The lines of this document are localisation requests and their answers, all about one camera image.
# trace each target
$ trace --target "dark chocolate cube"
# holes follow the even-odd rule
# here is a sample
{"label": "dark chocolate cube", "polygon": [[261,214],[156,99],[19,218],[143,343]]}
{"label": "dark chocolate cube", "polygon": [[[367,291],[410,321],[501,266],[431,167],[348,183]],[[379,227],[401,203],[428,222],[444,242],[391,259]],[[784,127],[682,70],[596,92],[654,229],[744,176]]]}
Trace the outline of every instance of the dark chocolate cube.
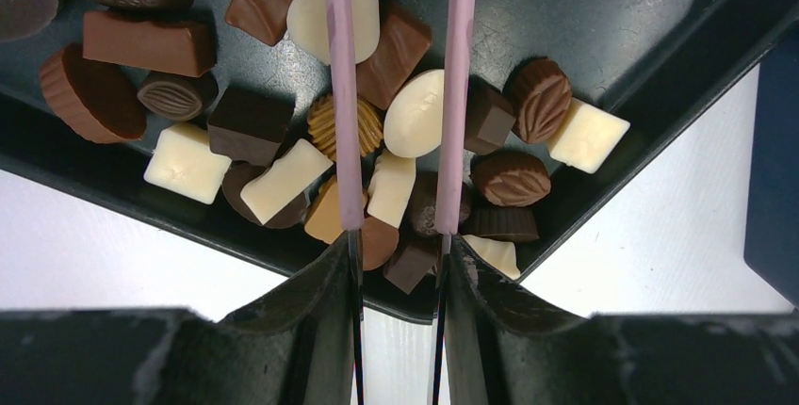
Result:
{"label": "dark chocolate cube", "polygon": [[478,155],[496,151],[515,121],[514,108],[502,94],[483,83],[475,85],[467,101],[464,149]]}
{"label": "dark chocolate cube", "polygon": [[211,152],[268,167],[288,130],[293,105],[229,88],[208,119]]}
{"label": "dark chocolate cube", "polygon": [[399,248],[383,268],[383,276],[402,292],[410,295],[438,259],[436,238],[403,234]]}

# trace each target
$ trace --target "white chocolate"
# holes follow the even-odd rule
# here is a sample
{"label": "white chocolate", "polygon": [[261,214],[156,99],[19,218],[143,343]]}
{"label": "white chocolate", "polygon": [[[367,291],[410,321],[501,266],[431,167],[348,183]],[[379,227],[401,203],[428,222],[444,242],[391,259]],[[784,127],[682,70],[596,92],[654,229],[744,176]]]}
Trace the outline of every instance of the white chocolate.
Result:
{"label": "white chocolate", "polygon": [[241,200],[265,224],[332,165],[327,155],[300,139],[267,172],[241,189]]}
{"label": "white chocolate", "polygon": [[519,279],[521,272],[516,266],[516,246],[513,242],[500,242],[476,235],[464,235],[464,240],[491,267],[512,280]]}
{"label": "white chocolate", "polygon": [[[352,37],[355,41],[355,62],[371,57],[380,40],[380,7],[378,0],[352,1]],[[297,47],[330,64],[327,37],[326,0],[292,0],[285,23],[288,36]]]}
{"label": "white chocolate", "polygon": [[367,213],[399,228],[415,181],[416,161],[413,158],[400,158],[383,151],[377,157],[375,172],[369,183]]}
{"label": "white chocolate", "polygon": [[230,163],[230,158],[211,152],[205,130],[182,122],[161,131],[144,180],[211,204]]}
{"label": "white chocolate", "polygon": [[629,129],[629,122],[572,98],[561,127],[547,142],[549,155],[594,174]]}
{"label": "white chocolate", "polygon": [[405,158],[429,154],[441,145],[443,119],[444,70],[421,73],[399,90],[385,113],[385,147]]}

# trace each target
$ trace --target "ribbed chocolate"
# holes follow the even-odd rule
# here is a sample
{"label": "ribbed chocolate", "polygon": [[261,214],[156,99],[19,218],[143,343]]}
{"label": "ribbed chocolate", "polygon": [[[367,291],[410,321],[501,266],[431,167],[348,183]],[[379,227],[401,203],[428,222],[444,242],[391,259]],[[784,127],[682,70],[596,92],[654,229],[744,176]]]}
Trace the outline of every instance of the ribbed chocolate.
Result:
{"label": "ribbed chocolate", "polygon": [[561,126],[572,100],[572,84],[555,61],[536,59],[508,87],[508,100],[516,112],[514,133],[526,143],[540,143]]}
{"label": "ribbed chocolate", "polygon": [[70,44],[39,70],[41,92],[53,113],[95,143],[141,139],[147,122],[136,89],[119,67],[83,58]]}
{"label": "ribbed chocolate", "polygon": [[472,182],[494,205],[524,207],[544,198],[549,174],[537,157],[520,152],[490,155],[472,170]]}

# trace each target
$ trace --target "leaf-shaped chocolate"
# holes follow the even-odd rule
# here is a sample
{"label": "leaf-shaped chocolate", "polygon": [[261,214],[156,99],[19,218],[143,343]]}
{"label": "leaf-shaped chocolate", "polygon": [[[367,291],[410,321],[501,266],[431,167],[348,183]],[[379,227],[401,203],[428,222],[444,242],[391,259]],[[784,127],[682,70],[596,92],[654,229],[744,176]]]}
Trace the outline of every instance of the leaf-shaped chocolate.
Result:
{"label": "leaf-shaped chocolate", "polygon": [[536,59],[509,86],[508,100],[516,111],[514,133],[526,143],[540,143],[561,126],[572,100],[572,84],[557,63]]}
{"label": "leaf-shaped chocolate", "polygon": [[488,202],[506,207],[535,203],[551,188],[544,163],[520,152],[489,156],[472,170],[472,182]]}

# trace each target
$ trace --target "white surface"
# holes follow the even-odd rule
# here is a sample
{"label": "white surface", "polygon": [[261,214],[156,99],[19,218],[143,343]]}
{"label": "white surface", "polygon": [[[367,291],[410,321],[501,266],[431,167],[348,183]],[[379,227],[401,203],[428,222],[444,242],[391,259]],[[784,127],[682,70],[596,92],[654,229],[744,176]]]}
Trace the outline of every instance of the white surface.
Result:
{"label": "white surface", "polygon": [[[756,88],[757,70],[524,285],[581,315],[788,312],[742,258]],[[5,172],[0,203],[3,309],[185,305],[218,319],[283,280]],[[430,327],[366,318],[371,403],[424,403]]]}

